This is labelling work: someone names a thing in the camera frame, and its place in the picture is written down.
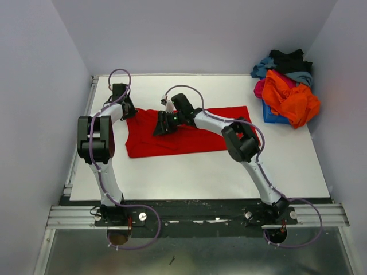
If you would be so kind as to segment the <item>red t shirt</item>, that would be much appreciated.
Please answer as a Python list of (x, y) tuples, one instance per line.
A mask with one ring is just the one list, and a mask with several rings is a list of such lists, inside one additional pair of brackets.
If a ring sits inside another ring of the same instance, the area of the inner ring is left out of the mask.
[(126, 150), (130, 158), (147, 158), (226, 151), (224, 139), (204, 129), (182, 125), (170, 134), (154, 136), (158, 122), (158, 111), (138, 109), (136, 115), (127, 120), (128, 139)]

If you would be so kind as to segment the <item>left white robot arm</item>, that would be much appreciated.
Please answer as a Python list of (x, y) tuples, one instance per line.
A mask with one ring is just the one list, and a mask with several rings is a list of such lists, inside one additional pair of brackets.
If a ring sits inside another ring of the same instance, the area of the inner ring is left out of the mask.
[(127, 84), (110, 86), (112, 95), (93, 116), (80, 116), (77, 122), (77, 153), (92, 170), (100, 191), (96, 214), (98, 226), (127, 226), (131, 214), (121, 207), (124, 196), (118, 187), (112, 158), (115, 154), (113, 125), (137, 113)]

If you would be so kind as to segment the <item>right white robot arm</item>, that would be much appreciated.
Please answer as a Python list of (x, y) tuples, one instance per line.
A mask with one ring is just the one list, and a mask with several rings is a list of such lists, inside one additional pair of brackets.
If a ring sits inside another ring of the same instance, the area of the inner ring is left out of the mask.
[(270, 183), (261, 166), (260, 153), (264, 145), (259, 142), (251, 123), (245, 119), (229, 119), (214, 115), (204, 108), (194, 108), (183, 93), (169, 99), (161, 99), (164, 111), (158, 112), (158, 121), (153, 136), (175, 132), (186, 125), (221, 136), (231, 158), (240, 163), (254, 182), (263, 204), (263, 219), (275, 225), (283, 220), (289, 202)]

